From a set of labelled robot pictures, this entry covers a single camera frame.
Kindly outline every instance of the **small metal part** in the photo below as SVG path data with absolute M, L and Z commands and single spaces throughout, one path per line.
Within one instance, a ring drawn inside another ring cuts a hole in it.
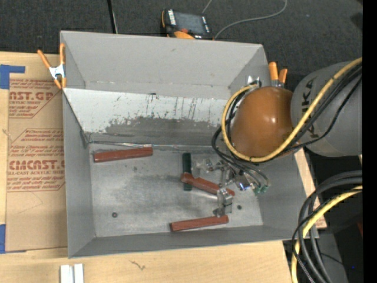
M 241 190 L 241 191 L 245 191 L 247 189 L 250 189 L 250 187 L 252 186 L 250 182 L 242 182 L 242 181 L 237 181 L 236 182 L 236 186 Z
M 209 158 L 206 159 L 206 166 L 209 172 L 212 172 L 214 170 L 212 161 Z
M 217 205 L 215 215 L 221 217 L 232 212 L 233 196 L 226 189 L 217 191 Z
M 258 85 L 259 87 L 262 85 L 262 82 L 260 81 L 260 77 L 256 77 L 255 75 L 249 75 L 247 77 L 246 85 Z

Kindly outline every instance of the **black cable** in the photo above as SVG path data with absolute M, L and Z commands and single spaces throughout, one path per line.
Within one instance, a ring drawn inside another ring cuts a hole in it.
M 323 264 L 322 264 L 322 266 L 320 265 L 320 269 L 324 273 L 324 276 L 326 277 L 326 279 L 324 279 L 321 276 L 321 274 L 319 273 L 319 271 L 314 266 L 314 264 L 313 264 L 313 262 L 312 262 L 312 260 L 311 260 L 311 258 L 309 256 L 309 253 L 308 253 L 308 251 L 306 249 L 306 245 L 305 245 L 305 242 L 304 242 L 304 236 L 303 236 L 303 232 L 302 232 L 302 230 L 303 230 L 302 229 L 302 225 L 306 222 L 305 219 L 310 219 L 313 216 L 313 214 L 315 213 L 315 211 L 313 212 L 313 207 L 314 207 L 314 204 L 315 204 L 315 200 L 316 200 L 316 198 L 317 198 L 317 196 L 319 194 L 323 193 L 324 191 L 326 191 L 328 189 L 331 189 L 331 188 L 337 187 L 337 186 L 351 185 L 351 184 L 357 184 L 358 185 L 358 184 L 362 183 L 362 177 L 361 176 L 362 176 L 362 171 L 352 171 L 352 172 L 341 173 L 339 175 L 330 177 L 329 179 L 327 179 L 326 181 L 324 181 L 316 189 L 316 191 L 313 192 L 305 200 L 305 202 L 304 202 L 304 204 L 303 204 L 303 206 L 302 206 L 302 208 L 300 210 L 300 214 L 299 214 L 299 223 L 300 224 L 296 228 L 296 230 L 295 230 L 295 232 L 293 234 L 292 242 L 294 240 L 296 232 L 298 231 L 299 232 L 298 239 L 300 241 L 300 245 L 301 245 L 301 248 L 302 248 L 303 256 L 305 257 L 305 260 L 308 263 L 310 270 L 316 275 L 316 277 L 320 280 L 320 282 L 324 282 L 324 283 L 331 282 L 331 279 L 329 278 L 329 276 L 328 276 L 328 274 L 327 274 L 327 272 L 326 272 L 325 267 L 324 267 Z M 308 216 L 306 218 L 304 218 L 304 215 L 306 213 L 306 209 L 308 209 L 308 211 L 307 211 Z M 321 259 L 320 259 L 319 255 L 316 255 L 316 259 L 320 263 Z
M 239 96 L 236 97 L 236 99 L 233 101 L 232 103 L 232 106 L 230 108 L 230 112 L 229 112 L 229 123 L 227 125 L 227 136 L 228 136 L 228 139 L 229 139 L 229 142 L 231 143 L 231 138 L 230 138 L 230 124 L 232 122 L 232 118 L 234 117 L 235 113 L 234 113 L 234 109 L 236 108 L 238 102 L 244 97 L 246 92 L 243 92 L 241 93 Z
M 299 254 L 298 254 L 298 253 L 296 252 L 296 250 L 295 250 L 295 236 L 296 236 L 297 232 L 300 230 L 300 228 L 302 228 L 302 226 L 303 226 L 303 225 L 304 225 L 304 224 L 305 224 L 305 223 L 306 223 L 311 217 L 313 217 L 313 216 L 316 214 L 317 211 L 319 211 L 323 206 L 325 206 L 328 202 L 330 202 L 330 201 L 333 200 L 334 198 L 330 198 L 330 199 L 328 199 L 327 201 L 321 203 L 321 204 L 316 208 L 316 210 L 315 210 L 313 213 L 311 213 L 310 215 L 308 215 L 307 217 L 305 217 L 304 219 L 302 219 L 301 221 L 299 221 L 299 224 L 298 224 L 297 228 L 295 229 L 295 231 L 294 231 L 294 233 L 293 233 L 293 235 L 292 235 L 292 239 L 291 239 L 291 243 L 292 243 L 292 253 L 293 253 L 294 256 L 296 257 L 296 259 L 297 259 L 298 263 L 300 264 L 302 270 L 304 271 L 304 273 L 306 274 L 307 278 L 308 278 L 311 282 L 314 282 L 314 279 L 310 276 L 307 267 L 305 266 L 305 264 L 303 263 L 301 257 L 299 256 Z

